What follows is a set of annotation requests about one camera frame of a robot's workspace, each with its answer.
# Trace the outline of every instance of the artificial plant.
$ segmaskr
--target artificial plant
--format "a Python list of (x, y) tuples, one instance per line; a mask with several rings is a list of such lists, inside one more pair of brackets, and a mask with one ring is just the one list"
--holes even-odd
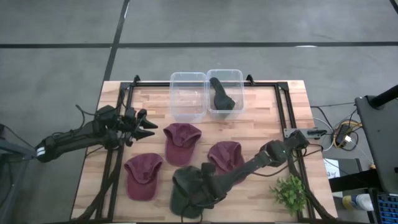
[(304, 209), (307, 199), (300, 178), (292, 174), (286, 180), (278, 178), (276, 186), (270, 187), (270, 192), (274, 194), (276, 202), (285, 205), (291, 216)]

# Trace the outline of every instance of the baseball cap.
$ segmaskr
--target baseball cap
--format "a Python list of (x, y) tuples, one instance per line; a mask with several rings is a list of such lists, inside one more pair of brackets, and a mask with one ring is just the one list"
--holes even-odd
[(130, 199), (148, 201), (154, 197), (157, 173), (162, 163), (160, 155), (145, 153), (129, 159), (124, 164), (128, 173), (127, 195)]
[(242, 146), (234, 141), (221, 141), (212, 146), (207, 154), (209, 161), (216, 166), (217, 174), (225, 174), (244, 164)]
[(167, 136), (165, 157), (169, 164), (183, 167), (189, 164), (201, 131), (191, 124), (174, 123), (163, 129)]

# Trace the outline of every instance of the gray floor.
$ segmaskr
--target gray floor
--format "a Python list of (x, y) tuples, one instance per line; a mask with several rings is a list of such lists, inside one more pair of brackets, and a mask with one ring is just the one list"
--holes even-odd
[[(111, 43), (122, 3), (0, 0), (0, 44)], [(387, 0), (133, 0), (121, 42), (398, 41), (397, 21)], [(95, 110), (109, 51), (0, 49), (0, 123), (32, 144), (77, 127), (81, 114), (75, 104)], [(305, 80), (310, 103), (325, 105), (397, 84), (397, 62), (398, 47), (119, 49), (111, 80), (168, 80), (176, 71), (237, 68), (257, 80)], [(353, 110), (338, 106), (325, 113), (335, 124)], [(317, 110), (313, 114), (322, 118)], [(359, 148), (370, 156), (359, 135)], [(68, 220), (83, 153), (30, 162), (13, 223)], [(363, 169), (369, 165), (359, 150), (331, 149), (324, 156), (357, 157)], [(363, 214), (339, 214), (363, 221)]]

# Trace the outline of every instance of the plastic container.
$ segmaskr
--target plastic container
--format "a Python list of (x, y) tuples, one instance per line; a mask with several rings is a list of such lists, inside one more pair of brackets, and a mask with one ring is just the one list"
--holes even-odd
[(373, 211), (372, 200), (369, 194), (344, 196), (343, 205), (348, 210)]
[(170, 77), (170, 114), (179, 123), (199, 123), (206, 114), (206, 75), (175, 72)]
[[(232, 98), (235, 106), (232, 110), (217, 110), (214, 106), (215, 90), (210, 83), (211, 78), (217, 78), (225, 93)], [(237, 69), (212, 69), (207, 72), (207, 109), (213, 119), (233, 119), (245, 109), (243, 74)]]

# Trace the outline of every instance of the black metal frame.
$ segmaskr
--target black metal frame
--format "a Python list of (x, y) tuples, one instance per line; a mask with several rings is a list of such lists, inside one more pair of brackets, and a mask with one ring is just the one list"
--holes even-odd
[[(127, 98), (127, 106), (131, 105), (132, 103), (132, 94), (134, 91), (134, 87), (169, 87), (170, 82), (140, 82), (140, 78), (138, 76), (135, 77), (134, 81), (132, 83), (121, 83), (120, 88), (125, 85), (130, 85), (129, 89), (129, 94)], [(284, 108), (282, 104), (282, 97), (280, 94), (280, 91), (283, 91), (286, 97), (286, 102), (287, 102), (287, 111), (289, 114), (289, 120), (291, 123), (291, 128), (296, 128), (296, 122), (295, 122), (295, 117), (294, 117), (294, 111), (293, 111), (293, 106), (292, 106), (292, 101), (290, 98), (290, 92), (289, 92), (289, 85), (287, 82), (255, 82), (253, 80), (253, 77), (251, 75), (248, 75), (246, 78), (246, 81), (244, 82), (244, 86), (246, 87), (273, 87), (275, 90), (275, 97), (276, 97), (276, 102), (278, 106), (278, 113), (279, 113), (279, 119), (280, 119), (280, 128), (282, 130), (282, 136), (284, 137), (284, 129), (287, 128), (286, 120), (285, 120), (285, 113), (284, 113)], [(112, 190), (111, 190), (111, 196), (110, 196), (110, 201), (109, 201), (109, 208), (108, 208), (108, 215), (107, 217), (103, 217), (103, 204), (104, 204), (104, 199), (102, 199), (101, 203), (98, 205), (98, 208), (96, 209), (96, 214), (95, 214), (95, 219), (90, 220), (93, 222), (98, 222), (98, 223), (109, 223), (113, 221), (113, 215), (114, 215), (114, 207), (116, 204), (116, 196), (117, 196), (117, 189), (118, 189), (118, 182), (119, 182), (119, 175), (120, 175), (120, 170), (121, 170), (121, 161), (123, 159), (123, 150), (124, 148), (122, 147), (116, 156), (116, 164), (114, 167), (114, 170), (116, 170), (117, 174), (116, 177), (113, 180), (110, 180), (108, 178), (109, 172), (111, 170), (111, 161), (113, 158), (113, 151), (108, 151), (106, 155), (106, 161), (104, 165), (104, 174), (103, 174), (103, 180), (101, 183), (101, 188), (103, 188), (104, 185), (106, 185), (107, 182), (111, 181), (112, 182)], [(298, 152), (298, 166), (300, 168), (300, 174), (302, 175), (302, 180), (303, 184), (308, 186), (308, 179), (307, 179), (307, 172), (305, 170), (305, 165), (304, 165), (304, 159), (302, 157), (301, 152)], [(315, 218), (315, 212), (310, 203), (307, 203), (308, 207), (308, 217), (309, 218)], [(303, 212), (298, 212), (297, 214), (298, 221), (303, 219)]]

